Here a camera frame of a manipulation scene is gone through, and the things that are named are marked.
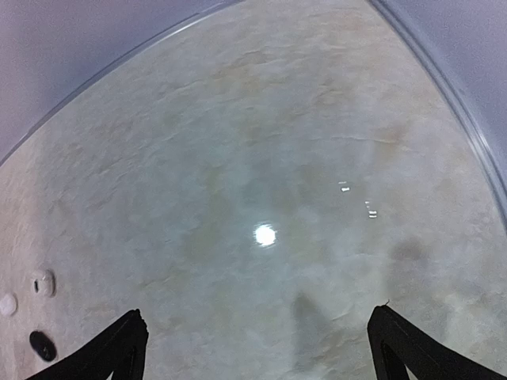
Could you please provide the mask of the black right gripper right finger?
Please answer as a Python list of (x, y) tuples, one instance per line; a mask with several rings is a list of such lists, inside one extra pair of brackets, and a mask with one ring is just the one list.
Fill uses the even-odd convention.
[(387, 305), (367, 325), (378, 379), (503, 379), (504, 376), (446, 348)]

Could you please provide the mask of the beige charging case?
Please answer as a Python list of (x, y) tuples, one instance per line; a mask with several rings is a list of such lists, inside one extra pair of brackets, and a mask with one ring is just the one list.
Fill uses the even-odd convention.
[(55, 295), (55, 275), (52, 270), (39, 269), (32, 274), (35, 295), (51, 298)]

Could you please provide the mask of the black oval charging case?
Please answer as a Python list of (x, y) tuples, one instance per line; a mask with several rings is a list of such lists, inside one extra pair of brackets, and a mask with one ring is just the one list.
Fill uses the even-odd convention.
[(53, 361), (57, 356), (53, 341), (42, 331), (36, 330), (29, 334), (29, 343), (34, 352), (45, 362)]

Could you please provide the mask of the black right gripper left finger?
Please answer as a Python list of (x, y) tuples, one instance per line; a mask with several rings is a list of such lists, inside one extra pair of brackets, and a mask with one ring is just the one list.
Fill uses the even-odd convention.
[(31, 379), (142, 380), (148, 337), (140, 310), (129, 310), (75, 353)]

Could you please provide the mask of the white earbud charging case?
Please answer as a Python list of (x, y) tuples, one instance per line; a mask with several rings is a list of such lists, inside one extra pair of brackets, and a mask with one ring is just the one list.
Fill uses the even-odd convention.
[(0, 314), (3, 317), (13, 316), (17, 312), (17, 298), (15, 294), (6, 293), (0, 298)]

